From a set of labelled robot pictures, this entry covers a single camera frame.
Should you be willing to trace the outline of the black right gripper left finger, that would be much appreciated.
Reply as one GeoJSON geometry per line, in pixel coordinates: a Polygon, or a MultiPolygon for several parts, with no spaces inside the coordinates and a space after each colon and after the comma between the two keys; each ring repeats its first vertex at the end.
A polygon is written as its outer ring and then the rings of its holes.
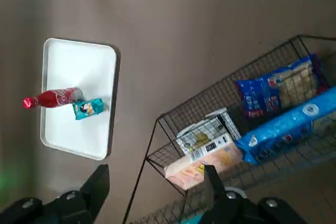
{"type": "Polygon", "coordinates": [[[109,193],[109,166],[101,164],[78,190],[44,204],[22,198],[1,211],[1,223],[94,223],[109,193]]]}

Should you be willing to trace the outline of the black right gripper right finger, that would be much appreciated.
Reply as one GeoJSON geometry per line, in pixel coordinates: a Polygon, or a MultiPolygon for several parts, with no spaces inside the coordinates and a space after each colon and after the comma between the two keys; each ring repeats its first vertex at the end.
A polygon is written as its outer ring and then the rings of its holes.
{"type": "Polygon", "coordinates": [[[306,223],[284,200],[270,197],[253,203],[238,192],[226,190],[215,167],[204,166],[207,210],[202,223],[306,223]]]}

